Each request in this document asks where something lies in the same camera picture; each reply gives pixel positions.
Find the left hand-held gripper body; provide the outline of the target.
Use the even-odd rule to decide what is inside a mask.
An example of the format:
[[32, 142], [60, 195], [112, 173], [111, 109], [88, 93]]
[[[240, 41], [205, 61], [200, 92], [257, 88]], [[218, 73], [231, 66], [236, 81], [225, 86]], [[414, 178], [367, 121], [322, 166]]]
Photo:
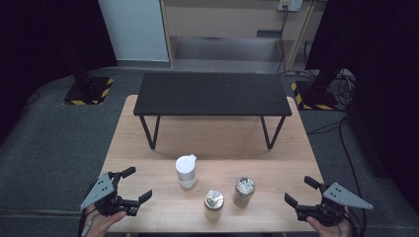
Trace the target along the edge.
[[94, 204], [105, 216], [111, 216], [119, 211], [125, 211], [128, 216], [136, 216], [140, 204], [138, 200], [123, 199], [118, 195], [120, 179], [122, 179], [121, 172], [101, 174], [80, 204], [80, 210]]

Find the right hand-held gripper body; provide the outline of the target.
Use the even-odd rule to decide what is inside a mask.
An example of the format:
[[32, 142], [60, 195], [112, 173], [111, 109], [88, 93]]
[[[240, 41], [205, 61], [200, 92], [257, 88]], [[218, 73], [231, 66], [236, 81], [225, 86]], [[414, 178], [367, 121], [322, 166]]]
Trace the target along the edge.
[[373, 209], [364, 199], [356, 196], [338, 183], [330, 186], [319, 183], [321, 202], [315, 206], [300, 205], [294, 209], [298, 221], [305, 221], [308, 216], [317, 219], [326, 227], [338, 225], [346, 217], [346, 206]]

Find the glass jar brown powder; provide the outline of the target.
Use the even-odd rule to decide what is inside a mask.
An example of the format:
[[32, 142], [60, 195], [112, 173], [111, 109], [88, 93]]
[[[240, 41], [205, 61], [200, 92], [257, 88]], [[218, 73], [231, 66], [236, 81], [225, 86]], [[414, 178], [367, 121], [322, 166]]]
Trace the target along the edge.
[[239, 207], [246, 206], [256, 191], [255, 182], [249, 177], [240, 177], [234, 188], [233, 202]]

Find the white-lidded glass jar white powder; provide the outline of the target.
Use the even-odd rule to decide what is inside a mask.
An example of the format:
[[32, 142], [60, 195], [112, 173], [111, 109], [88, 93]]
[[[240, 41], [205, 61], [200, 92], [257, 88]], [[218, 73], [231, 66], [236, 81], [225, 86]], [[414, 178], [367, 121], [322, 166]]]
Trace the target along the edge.
[[176, 160], [178, 179], [185, 189], [191, 189], [196, 183], [196, 162], [197, 157], [193, 154], [181, 156]]

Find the glass jar yellow powder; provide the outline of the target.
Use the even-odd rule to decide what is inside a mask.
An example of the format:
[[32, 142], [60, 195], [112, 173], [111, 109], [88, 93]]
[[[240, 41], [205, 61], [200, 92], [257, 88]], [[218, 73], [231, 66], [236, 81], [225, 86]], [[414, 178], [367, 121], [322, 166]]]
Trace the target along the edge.
[[209, 190], [204, 197], [205, 216], [209, 220], [221, 217], [224, 205], [224, 195], [218, 190]]

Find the black shelf rack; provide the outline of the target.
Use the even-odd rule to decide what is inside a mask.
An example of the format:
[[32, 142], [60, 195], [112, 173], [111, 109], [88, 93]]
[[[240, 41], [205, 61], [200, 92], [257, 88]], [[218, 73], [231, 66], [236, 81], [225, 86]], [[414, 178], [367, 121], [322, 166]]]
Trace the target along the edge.
[[149, 72], [133, 114], [155, 148], [158, 131], [148, 128], [148, 116], [278, 117], [281, 128], [292, 110], [277, 74]]

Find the person's right hand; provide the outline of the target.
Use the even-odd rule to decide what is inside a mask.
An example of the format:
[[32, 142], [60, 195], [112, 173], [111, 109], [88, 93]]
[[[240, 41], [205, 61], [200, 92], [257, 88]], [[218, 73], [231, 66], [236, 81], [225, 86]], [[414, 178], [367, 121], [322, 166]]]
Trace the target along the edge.
[[319, 237], [353, 237], [353, 228], [348, 213], [336, 226], [326, 227], [312, 216], [308, 216], [306, 221], [318, 233]]

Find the person's left hand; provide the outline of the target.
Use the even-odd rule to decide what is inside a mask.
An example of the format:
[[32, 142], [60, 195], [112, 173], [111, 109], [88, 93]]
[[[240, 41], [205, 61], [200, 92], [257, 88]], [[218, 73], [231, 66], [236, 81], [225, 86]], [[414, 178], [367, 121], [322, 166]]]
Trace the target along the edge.
[[94, 204], [85, 208], [85, 223], [81, 230], [81, 237], [105, 237], [112, 225], [126, 216], [125, 211], [119, 211], [111, 216], [102, 215]]

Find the black stand with striped base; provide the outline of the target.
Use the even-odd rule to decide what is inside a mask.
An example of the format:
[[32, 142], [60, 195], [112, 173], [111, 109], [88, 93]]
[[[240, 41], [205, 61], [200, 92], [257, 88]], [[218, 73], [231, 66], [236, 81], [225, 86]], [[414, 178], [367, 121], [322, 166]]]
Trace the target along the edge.
[[101, 105], [114, 83], [109, 77], [91, 76], [84, 68], [73, 72], [74, 83], [64, 97], [64, 105]]
[[337, 111], [337, 99], [327, 91], [327, 88], [342, 69], [342, 65], [327, 64], [319, 70], [312, 81], [293, 82], [292, 89], [297, 106], [301, 110]]

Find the black curtain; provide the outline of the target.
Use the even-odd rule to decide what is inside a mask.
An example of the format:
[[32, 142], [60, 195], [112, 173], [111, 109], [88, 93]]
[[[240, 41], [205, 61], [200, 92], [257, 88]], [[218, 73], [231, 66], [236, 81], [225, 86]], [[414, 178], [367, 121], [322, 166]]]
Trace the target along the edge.
[[419, 0], [327, 0], [308, 58], [356, 78], [347, 109], [378, 176], [419, 212]]
[[86, 69], [117, 64], [99, 0], [0, 0], [0, 143], [38, 87], [71, 74], [58, 31]]

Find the white wall socket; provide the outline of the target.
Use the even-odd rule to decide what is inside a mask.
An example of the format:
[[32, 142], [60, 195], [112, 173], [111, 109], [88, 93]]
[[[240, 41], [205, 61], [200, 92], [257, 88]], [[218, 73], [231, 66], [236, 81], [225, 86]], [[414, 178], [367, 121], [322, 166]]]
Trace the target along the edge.
[[303, 0], [279, 0], [279, 11], [298, 12], [302, 6]]

